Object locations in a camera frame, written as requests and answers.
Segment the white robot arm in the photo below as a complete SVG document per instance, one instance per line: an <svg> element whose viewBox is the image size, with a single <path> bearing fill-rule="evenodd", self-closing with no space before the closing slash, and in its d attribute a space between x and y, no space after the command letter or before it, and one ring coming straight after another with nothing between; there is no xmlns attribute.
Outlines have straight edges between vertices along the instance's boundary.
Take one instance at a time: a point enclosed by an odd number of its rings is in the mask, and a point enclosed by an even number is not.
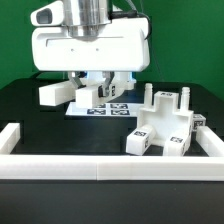
<svg viewBox="0 0 224 224"><path fill-rule="evenodd" d="M135 10L115 11L110 0L55 0L31 13L32 54L42 71L101 72L98 95L109 95L117 72L150 63L150 20Z"/></svg>

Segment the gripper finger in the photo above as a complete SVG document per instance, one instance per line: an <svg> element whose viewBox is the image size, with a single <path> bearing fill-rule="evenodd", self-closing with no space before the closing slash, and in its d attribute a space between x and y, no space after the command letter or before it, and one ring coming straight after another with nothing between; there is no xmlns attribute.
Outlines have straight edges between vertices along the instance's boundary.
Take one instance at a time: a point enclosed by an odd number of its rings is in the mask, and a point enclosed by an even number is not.
<svg viewBox="0 0 224 224"><path fill-rule="evenodd" d="M76 89L85 87L85 85L81 82L80 78L76 75L75 72L69 72L68 79Z"/></svg>
<svg viewBox="0 0 224 224"><path fill-rule="evenodd" d="M109 86L114 78L113 72L103 72L103 77L105 78L103 84L99 87L99 96L108 97L109 96Z"/></svg>

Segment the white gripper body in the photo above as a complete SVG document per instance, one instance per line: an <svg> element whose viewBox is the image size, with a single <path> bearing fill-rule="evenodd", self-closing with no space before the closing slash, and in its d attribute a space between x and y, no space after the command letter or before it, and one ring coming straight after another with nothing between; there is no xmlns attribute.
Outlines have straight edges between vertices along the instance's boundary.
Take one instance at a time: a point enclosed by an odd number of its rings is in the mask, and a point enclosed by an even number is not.
<svg viewBox="0 0 224 224"><path fill-rule="evenodd" d="M110 0L55 0L31 13L32 54L44 71L142 71L150 20Z"/></svg>

